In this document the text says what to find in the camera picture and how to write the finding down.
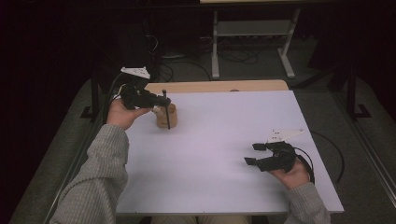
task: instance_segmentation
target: metal stand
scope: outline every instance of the metal stand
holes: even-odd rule
[[[346,90],[346,111],[352,119],[370,118],[371,115],[364,105],[358,105],[360,113],[355,112],[356,98],[356,74],[353,67],[351,68]]]
[[[277,49],[277,53],[279,54],[280,60],[283,63],[283,67],[285,68],[286,75],[288,78],[295,78],[296,76],[294,75],[293,69],[291,68],[288,56],[286,55],[288,53],[290,41],[293,38],[294,34],[294,29],[297,24],[297,19],[298,16],[300,15],[300,9],[297,8],[294,13],[293,13],[293,18],[291,19],[289,30],[287,33],[287,38],[286,38],[286,43],[281,49]]]
[[[294,78],[287,53],[294,34],[300,9],[294,10],[291,20],[281,21],[219,21],[218,12],[214,12],[213,19],[213,51],[212,51],[212,77],[219,79],[218,36],[235,35],[285,35],[286,43],[279,48],[278,54],[285,68],[288,78]]]
[[[99,88],[98,82],[96,80],[96,72],[93,71],[91,76],[91,97],[92,106],[85,106],[84,111],[82,111],[82,119],[91,119],[91,122],[95,122],[97,115],[99,114]]]

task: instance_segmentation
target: metal frame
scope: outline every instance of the metal frame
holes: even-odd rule
[[[214,12],[213,19],[213,50],[212,50],[212,78],[219,79],[219,58],[218,58],[218,36],[234,35],[285,35],[286,42],[282,48],[277,49],[280,60],[285,68],[288,78],[294,78],[287,53],[294,29],[300,14],[300,9],[296,8],[291,20],[284,21],[219,21],[218,12]]]

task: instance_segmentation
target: white board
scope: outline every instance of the white board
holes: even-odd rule
[[[273,129],[305,129],[289,139],[314,162],[316,186],[331,212],[344,211],[292,91],[169,93],[176,128],[146,114],[127,130],[128,184],[117,212],[137,215],[273,214],[289,210],[285,188],[244,157]]]

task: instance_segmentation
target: gray sweater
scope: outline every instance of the gray sweater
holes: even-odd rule
[[[114,125],[104,125],[88,148],[88,159],[66,186],[49,223],[116,223],[117,201],[128,175],[128,137]],[[286,193],[290,215],[286,223],[330,223],[330,215],[311,183]]]

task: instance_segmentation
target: white table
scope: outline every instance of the white table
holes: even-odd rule
[[[292,91],[168,92],[177,106],[176,128],[159,129],[155,115],[147,114],[127,131],[129,181],[120,196],[119,214],[287,212],[285,188],[268,173],[246,165],[244,157],[272,156],[270,151],[254,151],[252,144],[266,142],[273,129],[300,128],[306,132],[287,142],[310,155],[328,210],[343,211]]]

